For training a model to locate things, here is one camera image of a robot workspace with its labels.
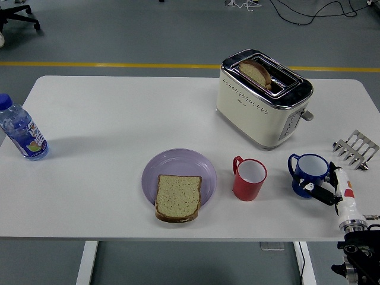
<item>purple plate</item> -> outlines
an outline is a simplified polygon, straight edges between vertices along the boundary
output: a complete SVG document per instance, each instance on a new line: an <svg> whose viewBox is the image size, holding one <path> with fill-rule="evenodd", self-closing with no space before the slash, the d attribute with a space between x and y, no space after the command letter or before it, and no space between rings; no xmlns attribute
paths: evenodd
<svg viewBox="0 0 380 285"><path fill-rule="evenodd" d="M201 205L204 205L216 189L216 172L211 162L194 150L176 148L153 157L146 165L141 178L142 190L154 205L160 174L201 176Z"/></svg>

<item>toast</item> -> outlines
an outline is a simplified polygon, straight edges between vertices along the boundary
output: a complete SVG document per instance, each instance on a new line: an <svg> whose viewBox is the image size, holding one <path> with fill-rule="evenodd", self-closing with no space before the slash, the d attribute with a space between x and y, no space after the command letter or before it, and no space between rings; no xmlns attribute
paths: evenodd
<svg viewBox="0 0 380 285"><path fill-rule="evenodd" d="M271 90L271 75L259 63L246 59L240 62L239 70L267 90Z"/></svg>
<svg viewBox="0 0 380 285"><path fill-rule="evenodd" d="M168 223L184 223L198 217L201 183L200 176L159 175L156 217Z"/></svg>

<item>toaster chrome top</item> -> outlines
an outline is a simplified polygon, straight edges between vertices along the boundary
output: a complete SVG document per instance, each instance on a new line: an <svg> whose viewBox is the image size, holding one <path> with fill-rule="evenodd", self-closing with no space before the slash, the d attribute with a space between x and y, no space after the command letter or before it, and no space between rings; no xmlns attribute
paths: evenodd
<svg viewBox="0 0 380 285"><path fill-rule="evenodd" d="M239 70L239 63L251 59L261 64L271 75L271 90L251 80ZM221 70L276 109L291 109L302 104L313 93L311 83L258 50L247 49L221 63Z"/></svg>

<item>gray floor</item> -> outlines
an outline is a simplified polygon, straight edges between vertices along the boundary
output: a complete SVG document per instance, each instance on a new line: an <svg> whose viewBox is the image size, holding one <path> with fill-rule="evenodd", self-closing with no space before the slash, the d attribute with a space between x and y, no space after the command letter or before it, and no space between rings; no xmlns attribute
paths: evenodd
<svg viewBox="0 0 380 285"><path fill-rule="evenodd" d="M290 12L273 0L281 15L306 23L310 17ZM326 0L285 3L315 14ZM4 62L109 62L213 64L253 48L307 78L352 78L363 83L380 108L380 72L307 71L305 67L380 68L380 12L377 5L357 17L323 17L308 26L282 20L268 0L254 12L225 7L223 0L27 0L42 29L10 20L0 49L0 92L23 103L34 82L44 75L218 77L203 68L106 68L17 66ZM0 2L3 9L17 6ZM352 0L355 9L365 0ZM345 11L349 11L346 1ZM341 14L329 5L321 15ZM348 110L355 114L354 106ZM74 284L83 242L0 240L0 284ZM292 244L282 253L266 254L258 243L101 243L93 284L297 284ZM330 270L342 263L335 243L308 243L318 284L346 284ZM165 264L159 264L159 257ZM200 273L190 280L185 268ZM165 272L171 280L159 276Z"/></svg>

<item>bottle label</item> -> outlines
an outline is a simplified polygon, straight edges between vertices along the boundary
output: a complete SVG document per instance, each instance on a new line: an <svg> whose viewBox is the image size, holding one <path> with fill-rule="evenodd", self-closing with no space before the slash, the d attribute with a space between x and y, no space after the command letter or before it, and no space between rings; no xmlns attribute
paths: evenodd
<svg viewBox="0 0 380 285"><path fill-rule="evenodd" d="M30 121L26 132L19 136L9 136L18 150L26 157L36 157L42 154L48 143L33 121Z"/></svg>

